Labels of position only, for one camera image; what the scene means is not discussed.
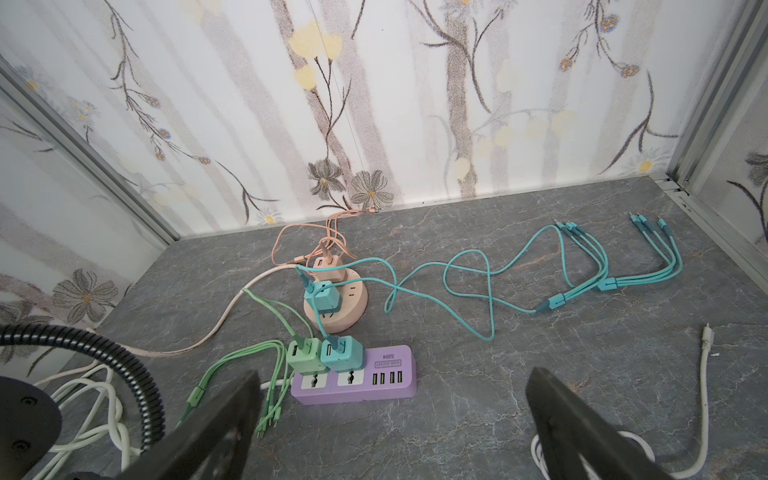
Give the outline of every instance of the white power cord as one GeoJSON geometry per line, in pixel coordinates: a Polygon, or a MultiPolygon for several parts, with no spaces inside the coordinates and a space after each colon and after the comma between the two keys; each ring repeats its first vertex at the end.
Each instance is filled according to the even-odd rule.
{"type": "MultiPolygon", "coordinates": [[[[710,349],[712,348],[714,337],[714,331],[710,328],[710,324],[708,323],[701,334],[701,361],[699,365],[699,385],[701,388],[701,444],[699,446],[699,456],[689,468],[686,468],[682,472],[671,472],[669,475],[672,478],[689,478],[696,475],[701,468],[704,467],[704,463],[707,460],[707,450],[710,444],[710,409],[709,401],[707,400],[707,360],[710,358],[710,349]]],[[[652,462],[655,462],[654,451],[650,445],[648,445],[648,442],[632,432],[619,431],[619,435],[626,439],[634,440],[643,449],[645,456],[652,462]]],[[[539,440],[538,435],[531,441],[531,457],[533,457],[534,463],[541,471],[544,478],[550,480],[547,464],[544,461],[544,452],[541,448],[541,441],[539,440]]],[[[584,461],[583,458],[581,461],[584,463],[584,469],[586,470],[589,479],[600,480],[598,474],[584,461]]]]}
{"type": "MultiPolygon", "coordinates": [[[[272,273],[278,272],[280,270],[286,270],[289,268],[291,269],[296,268],[296,265],[293,263],[288,263],[285,265],[278,265],[273,268],[270,268],[266,272],[261,273],[260,275],[253,278],[250,282],[246,283],[243,288],[249,289],[253,284],[263,279],[264,277],[271,275],[272,273]]],[[[190,345],[187,348],[183,348],[180,350],[172,350],[170,352],[153,352],[151,350],[138,349],[134,346],[123,345],[123,347],[127,351],[133,353],[134,355],[154,357],[154,358],[167,358],[167,357],[177,356],[177,355],[180,355],[181,353],[189,352],[192,349],[196,349],[198,346],[203,345],[206,341],[208,341],[208,339],[210,339],[212,336],[216,335],[216,332],[218,332],[221,326],[224,324],[224,320],[227,319],[227,315],[230,314],[232,307],[235,305],[235,303],[240,299],[242,295],[243,295],[243,289],[238,290],[235,297],[232,299],[230,304],[224,310],[224,313],[221,314],[221,318],[219,318],[219,321],[216,323],[216,325],[214,325],[213,329],[210,332],[208,332],[208,334],[204,336],[202,339],[198,340],[195,344],[190,345]]]]}
{"type": "MultiPolygon", "coordinates": [[[[72,374],[75,370],[77,370],[78,373],[82,372],[82,369],[74,369],[67,372],[62,372],[58,375],[64,376],[62,374],[72,374]]],[[[140,449],[131,447],[128,429],[125,424],[120,423],[123,415],[123,404],[118,398],[114,391],[114,387],[111,384],[113,375],[114,372],[112,369],[109,369],[106,365],[97,363],[94,368],[89,369],[82,377],[66,382],[64,385],[56,389],[53,395],[51,395],[55,402],[61,402],[59,403],[58,408],[63,410],[65,406],[69,405],[74,399],[83,393],[89,390],[99,391],[98,397],[96,398],[94,405],[91,407],[91,411],[88,413],[88,416],[86,416],[82,426],[78,430],[77,435],[75,435],[75,437],[69,443],[63,445],[53,445],[49,451],[55,453],[56,455],[45,467],[43,467],[43,469],[37,475],[35,475],[32,480],[51,480],[56,476],[58,471],[61,470],[61,467],[64,466],[64,463],[66,463],[70,455],[72,455],[72,452],[78,449],[82,449],[83,447],[90,445],[93,442],[96,442],[107,434],[109,434],[110,440],[114,446],[116,446],[118,450],[121,451],[121,470],[125,470],[128,467],[128,464],[131,461],[131,455],[139,455],[141,453],[140,449]],[[88,378],[102,369],[107,371],[107,377],[103,382],[96,382],[88,378]],[[71,396],[67,397],[67,395],[69,395],[78,386],[83,387],[72,393],[71,396]],[[100,425],[91,429],[89,427],[91,426],[91,423],[93,422],[93,419],[96,416],[96,413],[98,412],[105,396],[108,396],[109,400],[107,417],[108,422],[105,425],[100,425]]],[[[41,380],[39,383],[47,382],[50,379],[51,378],[49,377],[48,379],[41,380]]]]}

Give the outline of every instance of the coiled white cable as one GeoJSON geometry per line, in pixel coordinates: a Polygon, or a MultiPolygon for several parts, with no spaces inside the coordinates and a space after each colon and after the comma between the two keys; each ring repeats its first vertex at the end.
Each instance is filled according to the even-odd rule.
{"type": "Polygon", "coordinates": [[[123,415],[123,404],[111,384],[113,375],[114,372],[106,365],[97,364],[94,368],[89,369],[82,377],[70,380],[60,386],[56,389],[53,395],[51,395],[55,402],[61,402],[59,403],[59,409],[63,411],[64,407],[69,405],[80,395],[90,390],[98,390],[98,397],[91,407],[91,411],[85,417],[85,421],[78,430],[77,435],[75,435],[69,443],[53,445],[51,447],[49,451],[56,453],[56,455],[40,472],[38,472],[37,475],[35,475],[33,480],[51,480],[56,476],[59,470],[61,470],[61,467],[64,466],[64,463],[66,463],[70,455],[72,455],[72,452],[96,442],[107,434],[109,434],[110,440],[114,446],[121,451],[121,470],[125,470],[128,467],[128,464],[131,461],[131,455],[139,455],[141,453],[140,449],[131,447],[128,429],[125,424],[120,422],[123,415]],[[102,369],[107,371],[106,379],[103,382],[97,382],[88,378],[102,369]],[[78,386],[82,386],[82,388],[74,391],[74,393],[67,397],[73,390],[78,388],[78,386]],[[105,425],[90,429],[89,427],[91,426],[99,407],[101,407],[104,397],[108,397],[108,422],[105,425]]]}
{"type": "MultiPolygon", "coordinates": [[[[710,349],[714,342],[714,331],[710,328],[710,324],[704,327],[704,331],[701,334],[701,361],[699,363],[699,387],[701,390],[701,444],[699,445],[699,455],[696,461],[689,468],[686,468],[682,472],[671,472],[669,475],[672,478],[689,478],[696,475],[707,460],[707,450],[709,448],[710,438],[710,409],[709,401],[707,399],[707,360],[710,358],[710,349]]],[[[655,455],[653,449],[648,445],[648,442],[635,435],[632,432],[619,432],[619,435],[634,440],[645,452],[645,456],[652,462],[655,461],[655,455]]],[[[547,470],[547,464],[544,461],[544,452],[541,448],[541,442],[538,435],[536,435],[531,441],[531,457],[533,461],[541,471],[541,474],[550,480],[547,470]]],[[[587,472],[587,476],[590,480],[600,480],[597,473],[590,467],[588,463],[582,458],[584,463],[584,470],[587,472]]]]}

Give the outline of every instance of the green charging cable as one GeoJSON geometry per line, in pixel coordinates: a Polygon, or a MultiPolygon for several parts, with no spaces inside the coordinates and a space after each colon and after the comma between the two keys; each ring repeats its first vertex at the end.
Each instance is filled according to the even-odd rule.
{"type": "MultiPolygon", "coordinates": [[[[266,300],[262,299],[256,295],[254,295],[252,292],[250,292],[247,289],[243,289],[245,293],[248,293],[248,295],[256,300],[261,305],[264,305],[270,312],[274,313],[275,316],[283,323],[283,325],[286,327],[288,332],[293,338],[299,338],[301,341],[304,341],[304,337],[299,336],[293,328],[288,324],[285,317],[280,314],[280,312],[273,307],[273,305],[278,305],[283,308],[288,309],[291,313],[299,317],[299,319],[304,323],[306,326],[306,329],[310,333],[310,337],[313,337],[313,330],[310,324],[304,319],[303,316],[301,316],[294,308],[292,308],[289,305],[286,305],[285,303],[278,302],[277,300],[266,300]]],[[[203,375],[203,378],[200,380],[200,382],[197,384],[197,386],[192,390],[192,393],[189,396],[189,399],[187,399],[187,408],[184,410],[184,414],[181,416],[181,419],[179,420],[178,425],[180,425],[192,411],[197,408],[197,406],[200,404],[200,401],[203,398],[203,395],[205,394],[205,389],[208,386],[208,383],[210,382],[211,378],[213,378],[214,373],[224,366],[226,363],[243,358],[245,356],[251,356],[256,353],[263,352],[268,349],[274,348],[277,351],[277,359],[275,362],[275,369],[272,372],[272,377],[269,381],[269,386],[266,389],[266,395],[265,395],[265,402],[263,402],[263,408],[262,408],[262,415],[260,417],[259,424],[256,427],[256,435],[257,438],[263,436],[264,431],[266,431],[266,428],[268,425],[277,425],[277,422],[280,420],[280,413],[282,412],[282,403],[283,399],[285,398],[286,393],[288,392],[288,389],[290,387],[290,382],[293,379],[293,372],[288,375],[288,363],[286,362],[286,347],[280,340],[267,340],[266,342],[257,343],[256,345],[247,346],[243,349],[236,350],[234,352],[228,353],[225,356],[223,356],[219,361],[214,363],[203,375]],[[279,396],[275,399],[275,389],[277,387],[277,382],[280,377],[280,368],[283,368],[283,384],[282,388],[280,390],[279,396]]]]}

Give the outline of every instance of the purple power strip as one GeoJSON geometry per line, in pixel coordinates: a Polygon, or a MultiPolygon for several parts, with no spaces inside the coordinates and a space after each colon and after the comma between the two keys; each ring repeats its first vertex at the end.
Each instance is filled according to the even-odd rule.
{"type": "Polygon", "coordinates": [[[407,399],[416,394],[416,361],[405,345],[366,349],[364,367],[293,377],[291,394],[304,405],[407,399]]]}

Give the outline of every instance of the floral wallpaper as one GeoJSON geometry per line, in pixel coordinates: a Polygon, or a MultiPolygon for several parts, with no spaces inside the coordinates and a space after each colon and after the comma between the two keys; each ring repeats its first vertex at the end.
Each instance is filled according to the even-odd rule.
{"type": "Polygon", "coordinates": [[[22,0],[0,55],[192,235],[663,170],[743,3],[22,0]]]}
{"type": "MultiPolygon", "coordinates": [[[[29,75],[36,78],[30,84],[90,137],[98,109],[29,75]]],[[[4,95],[0,151],[0,326],[97,329],[164,245],[4,95]]],[[[34,346],[0,347],[0,375],[34,382],[57,372],[71,355],[34,346]]]]}
{"type": "Polygon", "coordinates": [[[768,259],[768,62],[742,87],[725,134],[703,159],[695,194],[768,259]]]}

